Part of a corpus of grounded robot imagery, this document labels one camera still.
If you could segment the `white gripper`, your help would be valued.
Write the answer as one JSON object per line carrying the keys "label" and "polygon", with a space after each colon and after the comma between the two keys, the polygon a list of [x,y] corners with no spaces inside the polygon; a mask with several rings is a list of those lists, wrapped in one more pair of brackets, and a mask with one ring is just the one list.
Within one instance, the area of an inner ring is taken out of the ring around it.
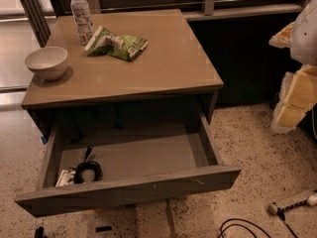
{"label": "white gripper", "polygon": [[272,36],[268,44],[280,49],[290,47],[290,56],[303,63],[296,73],[285,74],[273,111],[270,129],[288,133],[317,103],[317,0],[311,0],[295,22]]}

